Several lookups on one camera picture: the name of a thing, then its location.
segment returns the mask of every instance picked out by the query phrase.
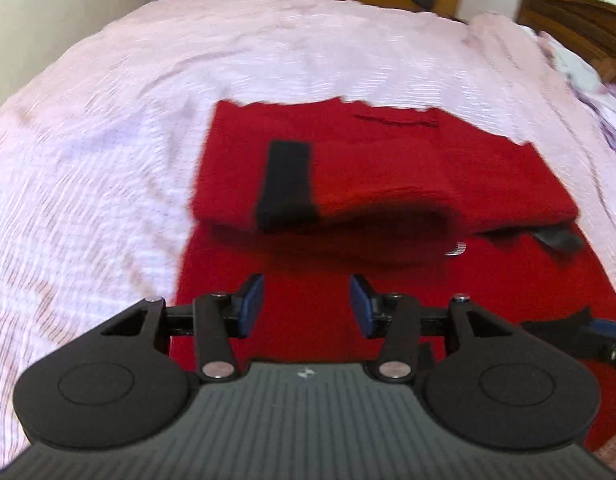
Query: bedspread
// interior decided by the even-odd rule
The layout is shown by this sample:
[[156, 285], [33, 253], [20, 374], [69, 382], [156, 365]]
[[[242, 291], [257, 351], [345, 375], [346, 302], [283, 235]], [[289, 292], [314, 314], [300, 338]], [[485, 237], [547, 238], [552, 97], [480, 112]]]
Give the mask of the bedspread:
[[343, 96], [439, 107], [530, 140], [581, 209], [616, 288], [616, 155], [501, 16], [469, 27], [335, 0], [160, 0], [72, 47], [0, 108], [0, 466], [10, 396], [43, 355], [175, 292], [214, 104]]

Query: white blanket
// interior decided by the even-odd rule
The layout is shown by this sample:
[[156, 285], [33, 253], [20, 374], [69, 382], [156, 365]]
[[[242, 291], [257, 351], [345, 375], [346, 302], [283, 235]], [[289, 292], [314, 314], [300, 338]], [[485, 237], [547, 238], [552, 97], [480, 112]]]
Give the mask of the white blanket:
[[616, 288], [616, 156], [509, 20], [470, 27], [334, 0], [160, 0], [0, 108], [0, 466], [31, 362], [138, 299], [172, 298], [213, 105], [343, 96], [440, 107], [533, 141]]

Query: wooden headboard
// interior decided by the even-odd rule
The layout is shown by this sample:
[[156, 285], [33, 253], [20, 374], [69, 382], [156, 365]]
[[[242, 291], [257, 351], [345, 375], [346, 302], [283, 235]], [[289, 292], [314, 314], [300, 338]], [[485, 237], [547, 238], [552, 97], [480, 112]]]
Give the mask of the wooden headboard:
[[546, 31], [616, 83], [616, 5], [600, 0], [521, 0], [517, 23]]

